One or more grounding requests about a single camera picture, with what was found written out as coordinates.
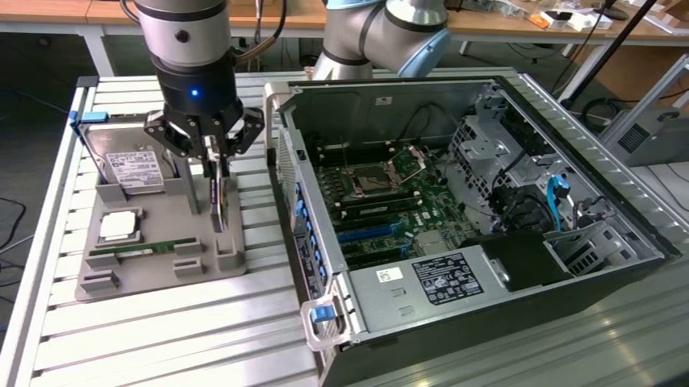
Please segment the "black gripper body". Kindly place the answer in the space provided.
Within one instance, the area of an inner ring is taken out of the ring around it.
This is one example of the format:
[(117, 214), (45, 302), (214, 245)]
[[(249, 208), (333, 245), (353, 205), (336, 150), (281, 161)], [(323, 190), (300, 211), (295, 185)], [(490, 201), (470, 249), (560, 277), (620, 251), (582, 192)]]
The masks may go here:
[(236, 95), (232, 56), (201, 66), (184, 67), (150, 57), (164, 97), (164, 114), (176, 125), (189, 118), (233, 125), (243, 115)]

